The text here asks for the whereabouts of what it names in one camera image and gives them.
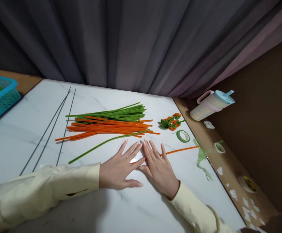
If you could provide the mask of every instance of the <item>white paper piece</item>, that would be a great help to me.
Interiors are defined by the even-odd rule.
[[[257,211],[257,212],[260,212],[260,209],[259,209],[259,207],[257,207],[257,206],[254,206],[254,209]]]
[[[251,216],[254,217],[255,219],[257,219],[257,216],[256,216],[255,212],[253,212],[253,210],[251,210]]]
[[[249,216],[249,215],[246,215],[246,216],[245,216],[245,219],[246,219],[248,222],[251,222],[251,219],[250,219],[250,216]]]
[[[260,219],[260,222],[261,222],[263,225],[265,225],[265,223],[263,222],[263,220],[262,220],[262,219]]]
[[[230,194],[232,195],[232,197],[235,198],[235,199],[238,201],[237,195],[236,195],[236,191],[235,191],[234,189],[232,189],[232,190],[230,190],[229,192],[230,192]]]
[[[250,228],[252,229],[252,230],[255,230],[255,226],[252,224],[252,223],[250,223]]]
[[[247,201],[244,197],[242,197],[242,199],[243,199],[243,201],[244,201],[245,206],[247,206],[247,207],[249,208],[249,203],[248,203],[248,201]]]
[[[220,175],[223,175],[223,169],[222,169],[222,167],[219,167],[219,168],[217,169],[217,172],[218,172]]]
[[[250,216],[249,216],[250,210],[246,209],[245,207],[242,207],[242,209],[243,209],[243,211],[244,211],[245,216],[250,217]]]
[[[258,230],[259,232],[261,232],[261,233],[267,233],[266,231],[263,231],[261,228],[259,228],[259,227],[256,227],[255,228],[256,230]]]

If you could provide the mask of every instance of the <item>marble surface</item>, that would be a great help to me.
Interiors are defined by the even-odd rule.
[[[65,115],[69,113],[75,88],[76,94],[71,114],[112,110],[141,102],[147,109],[145,119],[153,119],[152,129],[161,133],[161,135],[147,134],[145,137],[148,140],[152,139],[156,145],[164,143],[167,152],[194,146],[194,136],[187,124],[182,124],[181,129],[190,135],[191,141],[188,143],[180,142],[175,132],[158,127],[161,118],[178,112],[172,98],[43,80],[0,118],[0,183],[20,174],[70,87],[71,93],[67,97],[36,170],[48,164],[56,164],[61,144],[54,140],[63,137],[67,120]],[[54,121],[24,174],[32,172],[53,124]],[[72,134],[75,133],[67,132],[66,136]],[[67,164],[71,159],[112,137],[115,136],[104,134],[65,142],[59,164]],[[70,166],[105,162],[117,152],[125,140],[126,138],[108,142]],[[129,137],[126,148],[138,140],[140,139]],[[139,152],[136,159],[142,156],[142,153]],[[209,162],[202,161],[201,166],[210,172],[214,179],[212,182],[208,181],[205,173],[196,167],[198,149],[174,153],[168,157],[177,178],[203,203],[210,205],[232,229],[238,230],[245,227]],[[144,186],[122,191],[104,189],[62,202],[56,208],[51,209],[47,215],[27,221],[10,232],[193,231],[190,224],[148,182],[142,172],[135,170],[127,178],[139,180],[144,183]]]

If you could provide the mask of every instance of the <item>hand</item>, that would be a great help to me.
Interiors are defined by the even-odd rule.
[[[99,188],[121,190],[143,186],[139,181],[126,180],[126,177],[145,161],[145,158],[141,158],[136,163],[130,164],[142,148],[142,144],[136,142],[123,154],[127,141],[112,158],[100,165]]]
[[[173,199],[179,189],[179,180],[176,178],[171,165],[167,159],[165,147],[161,144],[161,153],[158,153],[154,143],[150,140],[152,149],[146,139],[144,139],[143,149],[147,158],[148,166],[142,165],[140,169],[147,175],[149,180],[159,191]]]

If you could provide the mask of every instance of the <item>cream long-sleeve shirt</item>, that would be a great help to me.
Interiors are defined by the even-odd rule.
[[[0,232],[46,214],[62,200],[99,189],[99,171],[99,163],[75,168],[46,166],[0,184]],[[183,184],[170,202],[195,232],[233,232]]]

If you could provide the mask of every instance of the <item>green floral tape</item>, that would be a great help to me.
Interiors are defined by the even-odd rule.
[[[181,132],[182,132],[182,133],[184,134],[184,136],[186,137],[186,140],[184,140],[184,139],[181,137],[181,135],[180,135]],[[183,142],[183,143],[187,143],[187,142],[190,141],[190,136],[189,136],[189,134],[188,134],[187,132],[185,132],[184,130],[178,130],[178,131],[177,131],[177,137],[178,137],[178,139],[179,139],[181,142]]]
[[[197,139],[193,139],[193,142],[195,143],[195,145],[199,146],[199,153],[198,153],[198,159],[197,159],[196,166],[197,166],[199,169],[201,169],[201,170],[203,170],[203,171],[205,172],[208,181],[209,181],[209,180],[213,181],[213,179],[212,179],[210,173],[209,173],[205,168],[203,168],[203,167],[201,167],[201,166],[199,165],[201,161],[207,159],[206,154],[210,153],[211,150],[209,149],[209,150],[207,150],[207,152],[205,152],[205,151],[203,150],[202,146],[199,144],[199,142],[198,142]]]

